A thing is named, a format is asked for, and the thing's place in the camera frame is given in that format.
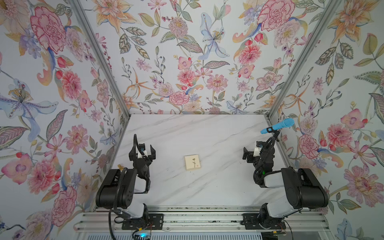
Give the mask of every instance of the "orange flower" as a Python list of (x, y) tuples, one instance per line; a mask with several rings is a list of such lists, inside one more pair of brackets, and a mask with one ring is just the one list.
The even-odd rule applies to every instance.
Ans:
[(96, 22), (99, 26), (102, 23), (109, 22), (120, 35), (121, 23), (139, 23), (127, 11), (131, 8), (131, 4), (123, 0), (92, 0), (96, 6), (93, 11), (97, 13)]
[(372, 11), (379, 1), (377, 0), (348, 0), (344, 4), (344, 10), (337, 14), (328, 28), (335, 28), (335, 38), (332, 44), (344, 35), (352, 41), (360, 42), (360, 26), (372, 22)]

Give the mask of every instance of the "pink flower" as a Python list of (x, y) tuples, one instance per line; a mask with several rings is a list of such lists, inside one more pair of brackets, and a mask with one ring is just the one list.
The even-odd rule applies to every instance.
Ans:
[(245, 92), (249, 90), (249, 86), (245, 83), (245, 81), (242, 81), (241, 83), (237, 84), (237, 89), (241, 90), (242, 92)]
[(327, 137), (329, 142), (336, 147), (347, 146), (353, 140), (352, 132), (348, 128), (343, 127), (341, 123), (331, 124), (328, 128)]
[(70, 99), (76, 99), (80, 96), (81, 83), (77, 73), (66, 71), (61, 79), (61, 84), (65, 95)]
[(210, 76), (209, 79), (207, 80), (207, 88), (208, 89), (213, 89), (215, 92), (219, 93), (226, 88), (228, 79), (224, 78), (223, 75), (218, 75), (216, 74), (215, 77)]
[(254, 63), (261, 55), (260, 47), (257, 45), (246, 46), (239, 55), (241, 64)]
[(55, 199), (52, 209), (52, 223), (62, 226), (71, 217), (76, 206), (76, 190), (69, 186), (66, 191), (60, 191), (59, 197)]
[(299, 31), (300, 27), (300, 23), (296, 20), (284, 23), (281, 27), (275, 30), (275, 41), (273, 44), (275, 46), (281, 46), (289, 43)]
[(31, 193), (39, 194), (47, 190), (55, 177), (55, 166), (49, 160), (36, 163), (32, 168), (32, 177), (28, 178), (28, 185)]
[(167, 3), (161, 2), (162, 0), (151, 0), (151, 3), (148, 6), (153, 6), (151, 9), (158, 8), (160, 10), (160, 6), (164, 6)]
[(344, 178), (349, 181), (347, 184), (347, 195), (356, 197), (356, 200), (362, 204), (362, 198), (365, 204), (374, 207), (377, 202), (384, 203), (384, 196), (380, 193), (384, 191), (384, 185), (376, 182), (379, 177), (376, 174), (368, 176), (369, 168), (363, 166), (352, 167), (352, 172), (345, 169)]
[(314, 159), (319, 155), (317, 151), (319, 145), (316, 143), (316, 139), (309, 135), (304, 134), (299, 138), (299, 146), (301, 152), (309, 159)]
[(177, 76), (177, 79), (183, 84), (188, 84), (193, 82), (195, 80), (195, 77), (195, 73), (192, 70), (184, 69), (180, 71)]
[(99, 83), (96, 86), (97, 86), (97, 91), (99, 92), (97, 94), (97, 100), (102, 102), (103, 106), (106, 107), (108, 105), (108, 100), (109, 100), (107, 81), (104, 79), (103, 83)]
[(78, 154), (79, 149), (88, 146), (87, 129), (83, 128), (80, 124), (77, 127), (72, 126), (72, 131), (68, 131), (69, 137), (64, 138), (64, 142), (67, 143), (67, 149), (72, 149), (72, 155)]
[(61, 152), (61, 149), (59, 149), (59, 147), (64, 143), (64, 139), (61, 140), (61, 138), (62, 138), (61, 134), (59, 134), (59, 138), (58, 139), (56, 139), (56, 137), (53, 136), (53, 138), (52, 138), (53, 144), (51, 144), (51, 143), (47, 143), (46, 144), (47, 148), (52, 149), (52, 150), (46, 152), (44, 154), (45, 157), (47, 157), (47, 156), (52, 154), (52, 158), (51, 159), (54, 159), (56, 157), (56, 154), (58, 152)]
[(203, 77), (204, 76), (212, 76), (210, 73), (212, 73), (212, 70), (210, 70), (209, 68), (206, 68), (204, 70), (204, 68), (201, 68), (200, 71), (199, 70), (196, 70), (196, 72), (198, 73), (197, 77)]
[(183, 105), (189, 101), (189, 95), (178, 91), (169, 96), (169, 101), (175, 105)]
[(101, 119), (101, 111), (99, 111), (99, 110), (92, 110), (91, 111), (91, 118), (95, 122), (99, 121)]
[(185, 57), (179, 57), (179, 64), (178, 64), (178, 69), (189, 69), (192, 65), (192, 60), (188, 60), (188, 58)]
[(242, 67), (239, 71), (239, 75), (241, 75), (241, 77), (243, 78), (249, 78), (251, 76), (251, 73), (253, 71), (253, 69), (255, 68), (255, 66), (252, 64), (252, 65), (245, 65), (244, 67)]
[(350, 129), (360, 129), (364, 127), (362, 115), (358, 108), (352, 110), (347, 115), (344, 115), (344, 117), (341, 118), (341, 122)]
[(275, 83), (280, 81), (283, 78), (283, 75), (276, 75), (273, 72), (267, 72), (264, 77), (257, 79), (257, 88), (256, 91), (261, 91), (268, 89), (273, 86)]
[(17, 184), (25, 182), (27, 175), (30, 173), (32, 160), (28, 154), (24, 154), (20, 159), (15, 159), (7, 163), (1, 168), (1, 172), (12, 179)]
[(365, 166), (368, 166), (366, 163), (369, 163), (372, 166), (375, 166), (376, 163), (372, 160), (370, 160), (368, 157), (375, 157), (375, 154), (373, 153), (364, 153), (369, 149), (368, 145), (364, 145), (361, 149), (359, 148), (359, 141), (355, 141), (355, 147), (352, 147), (351, 145), (348, 144), (349, 149), (356, 153), (353, 155), (353, 159), (357, 159), (357, 157), (360, 157), (361, 161), (364, 163)]
[(306, 117), (300, 122), (300, 128), (301, 131), (304, 134), (313, 136), (314, 131), (316, 130), (317, 127), (317, 120), (314, 120), (313, 118)]
[(64, 49), (65, 31), (60, 18), (46, 7), (36, 7), (35, 15), (31, 16), (31, 27), (37, 40), (46, 50), (54, 53)]
[(262, 30), (271, 31), (288, 21), (294, 9), (291, 0), (268, 0), (257, 17), (257, 24), (262, 24)]

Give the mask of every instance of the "printed flower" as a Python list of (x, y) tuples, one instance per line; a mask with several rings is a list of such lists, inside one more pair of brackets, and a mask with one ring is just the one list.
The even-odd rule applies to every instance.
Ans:
[(363, 166), (352, 167), (352, 172), (345, 169), (344, 178), (349, 181), (348, 196), (356, 197), (356, 200), (362, 204), (362, 198), (365, 204), (374, 207), (377, 202), (384, 203), (384, 196), (380, 193), (384, 191), (384, 185), (376, 182), (379, 177), (376, 174), (369, 175), (369, 168)]
[(30, 173), (32, 160), (28, 154), (24, 154), (20, 159), (15, 159), (7, 163), (1, 168), (1, 172), (12, 179), (17, 184), (22, 184), (26, 181), (27, 175)]
[(187, 112), (194, 112), (197, 109), (200, 109), (200, 103), (198, 101), (190, 101), (184, 105), (184, 110)]
[(352, 147), (351, 145), (348, 144), (349, 149), (352, 152), (356, 153), (355, 155), (353, 155), (353, 159), (357, 159), (357, 157), (360, 157), (361, 161), (364, 163), (365, 166), (368, 167), (367, 163), (369, 163), (372, 166), (375, 166), (376, 163), (369, 159), (369, 157), (375, 157), (375, 154), (373, 154), (373, 153), (364, 153), (365, 151), (367, 151), (369, 149), (369, 146), (368, 145), (364, 145), (360, 149), (359, 144), (360, 144), (359, 141), (355, 141), (355, 147)]
[(0, 25), (11, 33), (24, 33), (29, 25), (28, 5), (23, 0), (3, 0), (0, 4)]
[(190, 69), (181, 70), (177, 79), (183, 84), (189, 84), (195, 80), (195, 73)]
[(58, 102), (42, 101), (40, 103), (31, 103), (33, 100), (31, 90), (28, 85), (18, 79), (14, 79), (14, 84), (8, 86), (8, 94), (13, 99), (9, 99), (0, 94), (0, 109), (5, 111), (8, 118), (22, 116), (28, 119), (31, 125), (31, 131), (28, 135), (28, 141), (32, 142), (40, 133), (40, 127), (35, 121), (39, 114), (49, 114), (56, 109)]
[(97, 91), (99, 92), (97, 94), (97, 100), (102, 102), (104, 107), (108, 106), (109, 93), (107, 81), (104, 79), (103, 83), (99, 83), (96, 86)]
[(362, 115), (358, 108), (352, 110), (347, 115), (344, 115), (344, 117), (341, 118), (341, 122), (350, 129), (360, 129), (364, 127)]
[(96, 23), (100, 26), (102, 23), (109, 22), (120, 35), (121, 23), (140, 23), (127, 11), (131, 4), (124, 0), (92, 0), (96, 6), (93, 8), (96, 14)]
[(52, 223), (55, 226), (62, 226), (73, 213), (76, 205), (77, 193), (72, 186), (66, 191), (60, 191), (59, 197), (55, 199), (52, 209)]
[(65, 71), (63, 78), (61, 79), (61, 84), (63, 86), (65, 95), (70, 99), (76, 99), (80, 96), (81, 83), (77, 73), (73, 73), (72, 71)]
[(299, 31), (300, 26), (300, 23), (296, 20), (284, 23), (275, 31), (275, 41), (273, 44), (275, 46), (281, 46), (289, 43)]
[(327, 133), (329, 142), (336, 147), (347, 146), (353, 140), (352, 135), (353, 133), (348, 128), (343, 127), (341, 123), (331, 124)]
[(239, 62), (241, 64), (250, 64), (254, 63), (261, 55), (260, 47), (253, 44), (245, 46), (242, 52), (239, 55)]
[(161, 2), (162, 0), (151, 0), (151, 3), (148, 4), (148, 6), (153, 6), (151, 7), (151, 10), (152, 9), (155, 9), (156, 7), (160, 10), (160, 6), (164, 6), (165, 2)]
[(249, 90), (249, 86), (245, 83), (245, 81), (242, 81), (237, 84), (237, 89), (241, 90), (242, 92), (245, 92)]
[(295, 9), (291, 0), (268, 0), (257, 18), (257, 24), (262, 24), (262, 31), (271, 31), (288, 21)]
[(337, 17), (330, 23), (328, 28), (335, 28), (335, 38), (332, 44), (337, 42), (344, 35), (351, 41), (360, 41), (360, 27), (372, 22), (372, 11), (379, 1), (376, 0), (347, 0), (344, 2), (344, 9), (337, 14)]
[(174, 93), (174, 90), (173, 90), (173, 87), (170, 83), (165, 83), (165, 84), (160, 85), (159, 94), (161, 96), (169, 97), (169, 95), (171, 95), (172, 93)]
[(188, 60), (188, 58), (185, 57), (179, 57), (179, 64), (178, 69), (189, 69), (192, 65), (192, 60)]
[(169, 96), (169, 101), (175, 105), (183, 105), (189, 102), (189, 95), (186, 95), (185, 92), (175, 92)]
[(304, 134), (313, 136), (314, 131), (317, 127), (317, 120), (314, 120), (313, 118), (305, 118), (300, 122), (300, 128), (301, 131)]
[(39, 194), (47, 190), (55, 177), (55, 166), (49, 160), (36, 163), (32, 168), (31, 176), (28, 178), (28, 185), (31, 193)]
[(199, 70), (196, 70), (196, 72), (198, 73), (197, 77), (203, 77), (204, 76), (212, 76), (210, 73), (212, 73), (212, 70), (210, 70), (209, 68), (206, 68), (204, 70), (204, 68), (201, 68), (200, 71)]
[(35, 212), (28, 217), (24, 236), (28, 240), (45, 239), (51, 231), (52, 215), (50, 210)]
[(92, 110), (91, 111), (91, 118), (93, 121), (97, 122), (101, 119), (102, 112), (99, 110)]
[(66, 47), (70, 52), (76, 57), (80, 62), (83, 58), (83, 43), (81, 42), (79, 33), (69, 27), (67, 28), (67, 33), (65, 34)]
[(177, 38), (182, 38), (188, 33), (187, 23), (180, 17), (172, 19), (168, 27)]
[(273, 86), (275, 83), (280, 81), (283, 78), (283, 75), (276, 75), (273, 72), (267, 72), (264, 77), (257, 79), (257, 88), (256, 91), (261, 91), (268, 89)]
[(299, 138), (299, 146), (301, 152), (309, 159), (314, 159), (319, 155), (317, 151), (319, 145), (316, 143), (316, 139), (309, 135), (304, 134)]
[(213, 51), (217, 54), (217, 56), (221, 58), (229, 57), (224, 48), (219, 47), (218, 43), (224, 37), (225, 32), (224, 28), (216, 29), (211, 34), (212, 20), (211, 17), (207, 13), (201, 14), (201, 25), (200, 32), (203, 35), (203, 43), (207, 45), (207, 50), (204, 55), (199, 56), (199, 60), (207, 60), (209, 54)]
[(255, 66), (252, 64), (252, 65), (245, 65), (244, 67), (242, 67), (239, 71), (239, 75), (241, 75), (241, 77), (243, 78), (249, 78), (251, 76), (251, 73), (253, 71), (253, 69), (255, 68)]
[(61, 140), (61, 138), (62, 138), (61, 134), (59, 134), (59, 138), (58, 139), (56, 139), (56, 137), (53, 136), (53, 138), (52, 138), (53, 144), (51, 144), (51, 143), (47, 143), (46, 144), (46, 147), (49, 148), (49, 149), (52, 149), (52, 150), (46, 152), (44, 154), (45, 157), (47, 157), (47, 156), (52, 154), (51, 159), (54, 159), (56, 157), (56, 154), (58, 152), (61, 152), (61, 149), (59, 149), (59, 147), (64, 143), (64, 139)]
[(36, 7), (31, 16), (31, 27), (40, 44), (54, 53), (64, 49), (65, 31), (60, 18), (46, 7)]
[(210, 76), (207, 80), (207, 88), (213, 89), (216, 93), (219, 93), (226, 88), (228, 79), (226, 79), (223, 75), (216, 74), (214, 77)]
[(72, 149), (72, 155), (78, 154), (79, 149), (88, 146), (87, 129), (83, 128), (80, 124), (77, 127), (72, 126), (72, 131), (68, 131), (69, 137), (64, 138), (64, 142), (67, 143), (67, 149)]
[(79, 187), (77, 188), (77, 202), (80, 204), (85, 203), (92, 192), (92, 180), (88, 175), (84, 175), (79, 182)]

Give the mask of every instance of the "orange lily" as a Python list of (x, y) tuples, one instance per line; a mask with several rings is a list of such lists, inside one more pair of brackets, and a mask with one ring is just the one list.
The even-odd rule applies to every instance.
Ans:
[(125, 91), (124, 94), (126, 94), (130, 88), (135, 88), (135, 87), (137, 87), (137, 89), (136, 89), (136, 93), (137, 93), (137, 90), (139, 90), (139, 94), (138, 94), (137, 97), (136, 97), (136, 99), (137, 99), (137, 98), (139, 97), (139, 95), (140, 95), (140, 87), (143, 87), (143, 88), (146, 88), (146, 89), (149, 89), (149, 90), (154, 90), (154, 89), (152, 89), (152, 88), (147, 88), (146, 86), (143, 86), (143, 84), (144, 84), (144, 83), (147, 83), (147, 82), (139, 83), (139, 79), (137, 78), (136, 70), (133, 69), (133, 71), (135, 72), (136, 83), (135, 83), (135, 84), (132, 84), (131, 86), (129, 86), (129, 87), (127, 88), (127, 90)]
[(286, 96), (286, 98), (287, 97), (291, 97), (291, 100), (293, 100), (293, 102), (288, 103), (288, 105), (290, 105), (290, 104), (292, 104), (292, 105), (287, 107), (287, 108), (291, 108), (291, 107), (293, 107), (297, 103), (297, 105), (299, 106), (299, 112), (300, 112), (301, 115), (303, 115), (301, 113), (300, 102), (302, 102), (304, 104), (305, 104), (305, 102), (300, 97), (305, 93), (305, 91), (307, 90), (308, 86), (309, 86), (309, 83), (308, 83), (307, 87), (304, 89), (304, 91), (302, 93), (300, 93), (299, 96), (296, 96), (295, 94), (289, 94), (288, 96)]

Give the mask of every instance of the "pink peony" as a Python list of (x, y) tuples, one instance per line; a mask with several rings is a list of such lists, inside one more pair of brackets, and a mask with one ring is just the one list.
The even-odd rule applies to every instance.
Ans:
[(345, 169), (344, 178), (349, 181), (347, 184), (347, 195), (356, 197), (356, 200), (362, 204), (362, 198), (365, 204), (374, 207), (377, 202), (384, 203), (384, 196), (380, 193), (384, 191), (384, 185), (376, 182), (379, 177), (376, 174), (368, 175), (369, 168), (363, 166), (352, 167), (352, 172)]
[(350, 129), (360, 129), (364, 127), (362, 115), (358, 108), (352, 110), (347, 115), (344, 115), (344, 117), (341, 118), (341, 122)]
[(275, 83), (280, 81), (283, 78), (283, 75), (276, 75), (273, 72), (267, 72), (264, 77), (257, 79), (257, 88), (256, 91), (261, 91), (268, 89), (273, 86)]
[(180, 73), (177, 76), (177, 79), (183, 84), (188, 84), (193, 82), (193, 80), (195, 80), (195, 77), (196, 77), (195, 73), (192, 70), (184, 69), (180, 71)]
[(331, 124), (328, 128), (327, 137), (329, 142), (336, 147), (347, 146), (353, 140), (352, 132), (348, 128), (343, 127), (341, 123)]
[(77, 73), (73, 73), (72, 71), (64, 72), (61, 84), (65, 95), (70, 99), (76, 99), (80, 96), (81, 83)]
[(31, 171), (32, 177), (28, 178), (31, 193), (39, 194), (47, 190), (55, 177), (55, 166), (49, 160), (36, 163)]
[(251, 76), (251, 73), (253, 71), (253, 69), (255, 68), (255, 66), (252, 64), (252, 65), (245, 65), (244, 67), (242, 67), (239, 71), (239, 75), (241, 75), (241, 77), (243, 78), (249, 78)]
[(216, 74), (215, 77), (210, 76), (207, 80), (207, 88), (213, 89), (215, 92), (219, 93), (226, 88), (228, 79), (226, 79), (223, 75)]
[(55, 199), (52, 209), (52, 223), (62, 226), (71, 217), (76, 205), (76, 190), (69, 186), (66, 191), (60, 191), (59, 197)]
[(27, 175), (30, 173), (32, 161), (28, 154), (24, 154), (20, 159), (15, 159), (7, 163), (1, 168), (1, 172), (12, 179), (17, 184), (25, 182)]
[(178, 91), (169, 96), (169, 101), (175, 105), (183, 105), (189, 101), (189, 95)]
[(316, 143), (316, 139), (309, 135), (304, 134), (299, 138), (299, 146), (301, 152), (309, 159), (314, 159), (319, 155), (317, 151), (319, 145)]
[(64, 49), (65, 31), (60, 18), (46, 7), (36, 7), (31, 16), (31, 27), (40, 44), (54, 53)]
[(254, 63), (261, 55), (260, 47), (257, 45), (246, 46), (239, 55), (241, 64)]
[(185, 57), (179, 57), (178, 69), (179, 70), (189, 69), (192, 65), (192, 60), (189, 60), (189, 59)]
[(262, 24), (262, 31), (271, 31), (288, 21), (294, 9), (291, 0), (268, 0), (257, 17), (257, 24)]
[(80, 124), (77, 127), (72, 126), (72, 131), (68, 131), (69, 137), (64, 138), (64, 142), (67, 143), (67, 149), (72, 149), (72, 155), (78, 154), (79, 149), (88, 146), (87, 129), (83, 128)]

